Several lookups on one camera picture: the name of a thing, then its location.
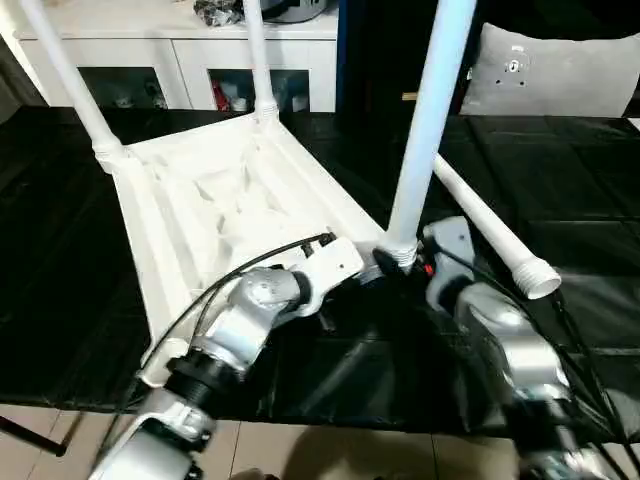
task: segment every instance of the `gray pillow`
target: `gray pillow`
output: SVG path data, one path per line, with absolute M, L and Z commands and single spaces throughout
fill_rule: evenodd
M 620 117 L 640 75 L 640 34 L 539 40 L 485 23 L 461 113 Z

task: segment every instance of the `wire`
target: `wire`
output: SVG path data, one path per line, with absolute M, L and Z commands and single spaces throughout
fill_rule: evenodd
M 167 330 L 164 332 L 164 334 L 160 337 L 158 342 L 155 344 L 155 346 L 151 350 L 151 353 L 149 354 L 147 359 L 142 363 L 142 366 L 140 367 L 140 369 L 133 376 L 133 379 L 131 380 L 131 383 L 129 383 L 129 386 L 125 390 L 124 395 L 121 397 L 121 400 L 120 400 L 120 402 L 118 403 L 118 405 L 116 407 L 116 411 L 115 411 L 115 414 L 113 416 L 113 419 L 111 420 L 111 423 L 109 424 L 109 427 L 107 428 L 107 431 L 105 432 L 105 434 L 104 434 L 104 436 L 102 438 L 102 442 L 100 443 L 100 447 L 98 448 L 98 451 L 97 451 L 96 456 L 94 458 L 93 468 L 95 468 L 97 466 L 97 464 L 101 460 L 101 457 L 102 457 L 103 453 L 110 446 L 109 443 L 110 443 L 113 431 L 115 430 L 117 424 L 119 423 L 120 417 L 122 417 L 122 414 L 125 412 L 125 410 L 129 406 L 129 404 L 131 402 L 131 398 L 133 397 L 133 394 L 137 390 L 139 376 L 150 365 L 151 361 L 155 359 L 155 356 L 160 351 L 160 348 L 164 345 L 164 342 L 169 338 L 169 336 L 176 330 L 176 328 L 178 328 L 178 326 L 180 326 L 187 318 L 189 318 L 189 315 L 198 307 L 198 305 L 200 305 L 202 303 L 202 301 L 207 296 L 209 296 L 209 298 L 207 299 L 202 311 L 200 312 L 200 315 L 198 317 L 198 321 L 196 322 L 196 326 L 195 326 L 195 329 L 194 329 L 194 334 L 192 336 L 192 341 L 193 341 L 193 338 L 195 338 L 195 336 L 199 333 L 199 330 L 202 327 L 202 323 L 204 322 L 204 319 L 206 317 L 206 312 L 209 309 L 209 307 L 211 306 L 211 304 L 213 303 L 213 300 L 217 296 L 218 292 L 227 283 L 229 283 L 230 281 L 234 280 L 235 278 L 238 278 L 238 277 L 242 276 L 242 274 L 244 273 L 244 271 L 246 269 L 251 268 L 251 267 L 253 267 L 254 265 L 256 265 L 256 264 L 258 264 L 260 262 L 268 260 L 269 258 L 275 257 L 276 255 L 284 253 L 284 252 L 286 252 L 288 250 L 292 250 L 294 248 L 301 247 L 303 245 L 308 245 L 308 244 L 313 243 L 313 242 L 320 242 L 321 244 L 324 244 L 325 242 L 329 243 L 329 242 L 333 241 L 334 239 L 335 239 L 335 236 L 332 233 L 321 233 L 321 234 L 318 234 L 318 235 L 314 235 L 312 237 L 307 237 L 307 238 L 303 238 L 301 240 L 297 240 L 295 242 L 288 243 L 286 245 L 283 245 L 281 247 L 278 247 L 278 248 L 270 250 L 270 251 L 268 251 L 266 253 L 263 253 L 262 255 L 259 255 L 259 256 L 255 257 L 254 259 L 249 260 L 248 262 L 243 263 L 242 265 L 240 265 L 239 267 L 233 269 L 232 271 L 230 271 L 226 275 L 222 276 L 219 280 L 217 280 L 216 282 L 211 284 L 209 287 L 207 287 L 186 308 L 186 310 L 184 312 L 182 312 L 182 314 L 176 320 L 174 320 L 171 323 L 171 325 L 169 325 L 169 328 L 167 328 Z
M 532 324 L 535 326 L 535 328 L 538 331 L 538 333 L 540 335 L 542 335 L 542 337 L 547 342 L 549 342 L 549 344 L 553 347 L 553 349 L 561 356 L 562 360 L 564 362 L 566 362 L 571 367 L 571 369 L 576 373 L 578 378 L 584 383 L 585 387 L 590 388 L 590 386 L 591 386 L 593 389 L 595 389 L 597 395 L 593 395 L 593 392 L 590 392 L 590 393 L 594 397 L 594 400 L 596 400 L 596 401 L 598 401 L 598 399 L 600 400 L 598 403 L 600 403 L 600 407 L 604 410 L 605 417 L 608 417 L 608 419 L 609 419 L 609 422 L 610 422 L 609 427 L 610 427 L 610 429 L 615 432 L 615 435 L 618 437 L 618 441 L 620 441 L 622 443 L 622 445 L 623 445 L 623 447 L 625 449 L 625 452 L 627 453 L 627 455 L 631 459 L 631 462 L 633 463 L 636 471 L 638 472 L 638 475 L 640 475 L 640 461 L 638 460 L 637 455 L 633 451 L 633 448 L 631 447 L 631 444 L 629 442 L 629 438 L 627 437 L 627 435 L 626 435 L 626 433 L 624 431 L 624 426 L 622 425 L 622 419 L 620 417 L 620 412 L 618 411 L 618 409 L 616 408 L 615 404 L 611 400 L 611 397 L 609 396 L 609 393 L 606 391 L 606 389 L 602 385 L 602 382 L 600 381 L 600 378 L 599 378 L 598 373 L 597 373 L 596 368 L 595 368 L 595 361 L 593 359 L 593 354 L 591 353 L 591 351 L 587 347 L 587 345 L 586 345 L 586 343 L 584 341 L 584 338 L 580 334 L 580 331 L 579 331 L 578 326 L 577 326 L 577 324 L 575 322 L 575 319 L 573 319 L 573 317 L 569 314 L 569 312 L 567 312 L 564 309 L 564 299 L 561 296 L 561 294 L 558 292 L 558 294 L 556 296 L 554 296 L 554 299 L 553 299 L 554 301 L 552 302 L 553 305 L 554 305 L 554 309 L 556 309 L 556 313 L 557 313 L 558 318 L 560 320 L 559 323 L 565 329 L 565 332 L 569 336 L 569 339 L 575 344 L 576 348 L 578 350 L 580 350 L 580 353 L 582 353 L 582 355 L 585 357 L 585 360 L 587 362 L 588 371 L 591 374 L 591 378 L 590 379 L 587 378 L 587 376 L 584 373 L 584 371 L 568 355 L 567 352 L 565 352 L 558 344 L 556 344 L 554 341 L 552 341 L 549 337 L 547 337 L 543 333 L 542 329 L 540 328 L 539 323 L 535 320 L 535 317 L 531 314 L 531 312 L 524 305 L 524 303 L 522 303 L 520 300 L 518 300 L 517 296 L 514 295 L 513 292 L 511 292 L 507 287 L 502 285 L 490 273 L 485 272 L 484 270 L 476 267 L 471 262 L 468 262 L 467 260 L 459 257 L 455 253 L 450 252 L 450 251 L 442 248 L 440 245 L 436 244 L 435 246 L 438 249 L 439 253 L 442 253 L 443 255 L 446 255 L 447 257 L 451 258 L 452 260 L 458 262 L 460 265 L 468 268 L 473 273 L 475 273 L 476 275 L 481 277 L 488 284 L 490 284 L 492 287 L 496 288 L 498 291 L 500 291 L 501 293 L 503 293 L 503 294 L 507 295 L 509 298 L 511 298 L 511 300 L 514 301 L 516 303 L 516 305 L 518 305 L 518 307 L 521 308 L 527 314 L 527 316 L 531 320 Z M 605 460 L 607 462 L 609 462 L 609 460 L 611 460 L 612 462 L 615 462 L 613 460 L 613 458 L 610 458 L 610 459 L 605 458 Z
M 580 353 L 583 355 L 585 362 L 587 363 L 588 370 L 591 373 L 591 383 L 593 384 L 593 388 L 599 393 L 599 403 L 607 413 L 609 421 L 613 426 L 614 433 L 618 437 L 618 441 L 622 444 L 625 452 L 631 460 L 631 463 L 633 463 L 633 467 L 638 473 L 638 476 L 640 476 L 640 460 L 634 452 L 633 447 L 631 446 L 631 442 L 629 441 L 629 437 L 624 430 L 620 411 L 618 410 L 616 404 L 613 402 L 611 396 L 609 395 L 609 392 L 606 390 L 606 388 L 604 388 L 604 385 L 596 368 L 596 362 L 595 358 L 593 357 L 593 353 L 584 341 L 584 338 L 580 333 L 573 315 L 571 315 L 566 310 L 564 306 L 564 297 L 560 292 L 557 292 L 553 295 L 552 304 L 554 310 L 556 311 L 556 314 L 562 320 L 560 324 L 565 330 L 565 333 L 574 342 Z
M 598 452 L 600 452 L 602 458 L 604 458 L 605 462 L 609 464 L 620 480 L 629 480 L 629 475 L 622 470 L 620 464 L 611 456 L 609 450 L 607 450 L 604 445 L 599 442 L 592 442 L 591 444 L 596 448 L 596 450 L 598 450 Z

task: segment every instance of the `tiled floor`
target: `tiled floor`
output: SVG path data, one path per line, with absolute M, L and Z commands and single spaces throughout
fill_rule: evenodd
M 110 418 L 6 405 L 0 415 L 55 441 L 78 425 L 63 458 L 0 435 L 1 480 L 85 480 Z M 618 446 L 609 448 L 631 474 Z M 207 480 L 253 480 L 252 469 L 282 480 L 507 480 L 516 457 L 500 439 L 221 421 L 198 464 Z

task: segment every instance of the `black plastic sheet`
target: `black plastic sheet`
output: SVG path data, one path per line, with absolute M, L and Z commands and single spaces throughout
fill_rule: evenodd
M 107 120 L 129 143 L 226 117 L 114 111 Z M 389 122 L 347 128 L 327 114 L 284 121 L 386 226 L 409 117 L 391 130 Z M 441 153 L 561 270 L 567 309 L 640 439 L 640 134 L 624 119 L 452 117 Z M 0 401 L 111 411 L 149 342 L 111 179 L 68 109 L 21 110 L 0 127 L 0 156 Z M 422 222 L 453 214 L 457 205 L 434 177 Z M 480 264 L 511 285 L 472 233 Z M 583 361 L 549 302 L 530 307 L 544 331 Z M 347 286 L 322 313 L 332 331 L 311 317 L 273 333 L 221 417 L 505 433 L 477 353 L 410 289 L 388 279 Z M 597 420 L 585 424 L 585 436 L 610 438 Z

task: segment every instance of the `wall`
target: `wall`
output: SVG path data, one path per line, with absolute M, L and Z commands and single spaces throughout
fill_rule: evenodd
M 19 42 L 13 36 L 16 28 L 24 25 L 26 21 L 26 17 L 18 0 L 0 0 L 0 35 L 2 35 L 2 38 L 4 38 L 14 57 L 18 60 L 18 63 L 20 63 L 40 94 L 42 94 L 40 80 L 24 54 L 22 47 L 20 47 Z

